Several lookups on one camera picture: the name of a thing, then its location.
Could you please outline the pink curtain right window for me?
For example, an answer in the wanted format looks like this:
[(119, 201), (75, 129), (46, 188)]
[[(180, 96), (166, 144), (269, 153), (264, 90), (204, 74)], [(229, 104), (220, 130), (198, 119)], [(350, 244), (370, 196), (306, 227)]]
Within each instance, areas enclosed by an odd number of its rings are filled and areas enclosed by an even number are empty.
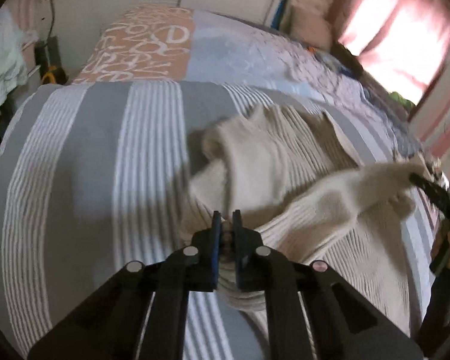
[(338, 41), (387, 92), (418, 104), (450, 51), (450, 2), (351, 0)]

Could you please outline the pale crumpled duvet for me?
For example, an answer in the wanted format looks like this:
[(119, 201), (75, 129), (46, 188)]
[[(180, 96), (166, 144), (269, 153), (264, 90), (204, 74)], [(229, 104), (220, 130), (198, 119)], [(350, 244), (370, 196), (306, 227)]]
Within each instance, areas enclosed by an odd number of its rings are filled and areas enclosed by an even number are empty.
[(7, 6), (0, 9), (0, 107), (10, 92), (26, 83), (29, 69), (23, 48), (36, 38), (35, 31), (20, 29)]

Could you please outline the beige ribbed knit sweater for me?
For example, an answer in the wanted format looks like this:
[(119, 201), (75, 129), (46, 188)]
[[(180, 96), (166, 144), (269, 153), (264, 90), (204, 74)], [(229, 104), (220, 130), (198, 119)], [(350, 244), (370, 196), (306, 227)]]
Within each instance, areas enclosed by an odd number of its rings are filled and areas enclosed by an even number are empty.
[(364, 164), (325, 111), (256, 106), (209, 128), (207, 165), (190, 180), (179, 234), (189, 242), (215, 211), (296, 263), (326, 261), (404, 333), (410, 332), (401, 224), (415, 211), (412, 161)]

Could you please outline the wooden shelf unit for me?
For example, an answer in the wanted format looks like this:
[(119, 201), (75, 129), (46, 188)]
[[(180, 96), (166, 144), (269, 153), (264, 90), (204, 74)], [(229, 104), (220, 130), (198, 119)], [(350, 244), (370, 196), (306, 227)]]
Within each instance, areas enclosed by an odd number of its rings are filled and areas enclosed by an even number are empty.
[(285, 0), (279, 30), (293, 40), (329, 51), (350, 13), (352, 0)]

